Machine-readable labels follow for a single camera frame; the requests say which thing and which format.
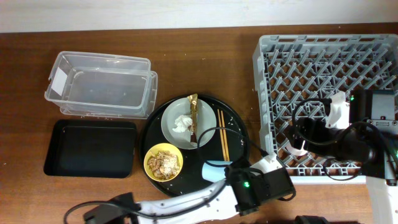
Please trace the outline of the pink cup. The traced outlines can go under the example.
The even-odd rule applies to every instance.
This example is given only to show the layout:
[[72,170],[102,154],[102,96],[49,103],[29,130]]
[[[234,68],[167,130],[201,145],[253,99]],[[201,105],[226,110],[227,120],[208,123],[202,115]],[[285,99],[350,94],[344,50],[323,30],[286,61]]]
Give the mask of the pink cup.
[[288,143],[285,147],[288,152],[294,156],[304,156],[308,153],[303,147],[300,149],[294,148],[290,143]]

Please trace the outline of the light blue cup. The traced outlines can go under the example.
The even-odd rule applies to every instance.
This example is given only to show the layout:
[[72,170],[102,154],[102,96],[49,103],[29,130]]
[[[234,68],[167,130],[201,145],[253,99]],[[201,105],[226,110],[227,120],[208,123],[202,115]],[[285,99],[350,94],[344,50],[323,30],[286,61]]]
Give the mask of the light blue cup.
[[[231,161],[208,161],[208,162],[215,165],[223,165],[223,166],[228,166],[231,164]],[[207,180],[212,183],[218,182],[226,178],[224,167],[210,166],[206,162],[203,164],[201,175],[204,180]]]

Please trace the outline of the yellow bowl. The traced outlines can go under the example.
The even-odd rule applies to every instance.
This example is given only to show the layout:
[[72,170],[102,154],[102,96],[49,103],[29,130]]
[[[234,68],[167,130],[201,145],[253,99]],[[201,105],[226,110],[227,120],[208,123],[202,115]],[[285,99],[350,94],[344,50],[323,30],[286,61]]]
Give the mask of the yellow bowl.
[[151,171],[149,170],[149,167],[147,165],[147,161],[148,161],[148,159],[150,157],[150,153],[157,154],[159,151],[169,151],[172,154],[176,154],[178,156],[178,159],[179,159],[180,163],[182,164],[181,167],[183,167],[183,156],[182,156],[182,153],[180,152],[180,150],[177,147],[175,147],[174,145],[169,144],[169,143],[156,144],[155,146],[151,147],[147,151],[147,153],[146,153],[146,155],[144,157],[144,162],[143,162],[144,170],[145,170],[146,174],[154,181],[167,182],[167,181],[170,181],[170,180],[176,178],[176,176],[178,176],[179,173],[182,171],[182,168],[181,168],[180,172],[174,178],[172,178],[170,180],[157,180],[157,179],[155,179],[155,177],[152,175]]

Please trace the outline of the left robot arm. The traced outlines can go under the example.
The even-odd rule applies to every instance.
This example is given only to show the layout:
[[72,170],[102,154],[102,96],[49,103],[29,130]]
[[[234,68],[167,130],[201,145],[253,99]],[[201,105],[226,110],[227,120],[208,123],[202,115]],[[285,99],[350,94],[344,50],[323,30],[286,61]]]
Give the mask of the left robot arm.
[[290,201],[296,190],[286,168],[276,154],[264,153],[252,166],[238,162],[222,165],[225,177],[202,190],[174,198],[135,202],[132,193],[118,195],[108,201],[83,202],[70,208],[92,206],[83,216],[85,223],[199,223],[225,220],[235,215],[256,212],[270,200]]

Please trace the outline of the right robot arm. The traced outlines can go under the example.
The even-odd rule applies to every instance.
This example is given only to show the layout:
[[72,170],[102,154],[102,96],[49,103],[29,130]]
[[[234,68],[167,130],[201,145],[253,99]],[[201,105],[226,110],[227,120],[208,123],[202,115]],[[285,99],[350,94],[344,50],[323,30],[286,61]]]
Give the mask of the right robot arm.
[[296,117],[284,132],[292,149],[326,162],[358,162],[365,176],[375,223],[397,223],[397,120],[392,90],[339,91],[317,100],[327,119]]

